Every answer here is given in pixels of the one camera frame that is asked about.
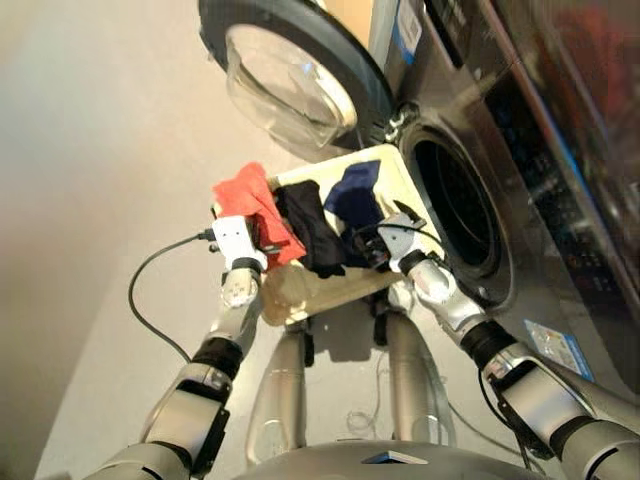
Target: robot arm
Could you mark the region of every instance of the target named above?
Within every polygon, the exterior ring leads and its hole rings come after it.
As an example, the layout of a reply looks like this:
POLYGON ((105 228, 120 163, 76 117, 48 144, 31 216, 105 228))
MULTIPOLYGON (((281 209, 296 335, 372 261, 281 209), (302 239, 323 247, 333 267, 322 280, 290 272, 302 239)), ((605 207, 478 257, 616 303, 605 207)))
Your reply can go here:
MULTIPOLYGON (((404 214, 386 222, 411 223, 404 214)), ((568 382, 490 319, 458 288, 449 271, 427 257, 414 232, 379 231, 391 253, 390 266, 413 282, 419 301, 434 311, 449 337, 474 360, 508 424, 534 454, 557 456, 571 479, 637 478, 638 435, 596 419, 568 382)))
POLYGON ((191 362, 149 414, 140 443, 119 452, 90 480, 179 480, 203 478, 211 470, 229 419, 224 407, 232 381, 262 311, 258 291, 267 266, 244 217, 217 219, 213 231, 226 261, 221 311, 191 362))

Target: laundry basket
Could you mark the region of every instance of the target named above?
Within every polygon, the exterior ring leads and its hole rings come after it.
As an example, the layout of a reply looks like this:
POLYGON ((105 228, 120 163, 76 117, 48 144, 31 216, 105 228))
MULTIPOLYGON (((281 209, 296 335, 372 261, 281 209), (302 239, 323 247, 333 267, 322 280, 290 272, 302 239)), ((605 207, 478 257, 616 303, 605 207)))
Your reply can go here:
MULTIPOLYGON (((378 181, 373 192, 385 217, 398 213, 394 200, 410 206, 420 217, 427 220, 424 230, 438 238, 429 214, 416 190, 402 155, 393 145, 380 145, 360 150, 356 153, 327 160, 269 179, 269 187, 275 190, 284 185, 314 180, 320 185, 320 199, 324 201, 331 188, 342 179, 350 165, 380 160, 378 181)), ((338 233, 343 230, 342 222, 325 210, 329 225, 338 233)), ((420 236, 426 251, 444 255, 433 240, 420 236)), ((370 295, 398 281, 401 275, 373 269, 345 268, 345 276, 320 279, 306 270, 298 261, 267 272, 260 290, 264 304, 263 319, 270 325, 284 325, 316 315, 325 310, 370 295)))

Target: label sticker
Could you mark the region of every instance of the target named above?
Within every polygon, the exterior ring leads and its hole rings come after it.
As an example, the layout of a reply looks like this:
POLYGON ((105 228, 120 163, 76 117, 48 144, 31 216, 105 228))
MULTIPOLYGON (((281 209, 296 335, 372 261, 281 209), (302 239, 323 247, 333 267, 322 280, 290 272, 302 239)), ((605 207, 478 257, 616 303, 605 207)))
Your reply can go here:
POLYGON ((573 335, 558 332, 528 319, 524 320, 524 324, 539 353, 593 382, 591 370, 573 335))
POLYGON ((413 63, 418 41, 422 36, 422 25, 411 8, 409 0, 400 0, 398 14, 393 26, 393 41, 402 52, 402 58, 407 64, 413 63))

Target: washing machine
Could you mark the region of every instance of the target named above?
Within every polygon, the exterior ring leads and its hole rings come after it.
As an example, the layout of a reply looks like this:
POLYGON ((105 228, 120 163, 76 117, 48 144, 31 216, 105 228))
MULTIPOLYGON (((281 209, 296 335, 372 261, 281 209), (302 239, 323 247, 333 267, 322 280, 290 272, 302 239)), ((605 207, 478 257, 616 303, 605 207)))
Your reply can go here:
POLYGON ((365 45, 325 3, 200 0, 234 103, 292 149, 395 144, 461 287, 541 355, 640 405, 640 56, 624 15, 354 2, 371 7, 365 45))

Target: red garment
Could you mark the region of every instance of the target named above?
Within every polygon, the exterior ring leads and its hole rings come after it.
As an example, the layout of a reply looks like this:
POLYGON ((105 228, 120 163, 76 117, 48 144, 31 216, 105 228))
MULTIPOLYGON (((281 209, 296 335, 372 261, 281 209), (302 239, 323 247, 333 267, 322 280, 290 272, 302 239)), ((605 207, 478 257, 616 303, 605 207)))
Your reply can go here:
POLYGON ((262 165, 259 163, 245 165, 235 178, 214 185, 212 190, 220 205, 221 217, 255 215, 260 234, 260 247, 269 245, 280 247, 278 253, 267 255, 269 260, 267 270, 306 255, 304 246, 285 226, 276 208, 262 165))

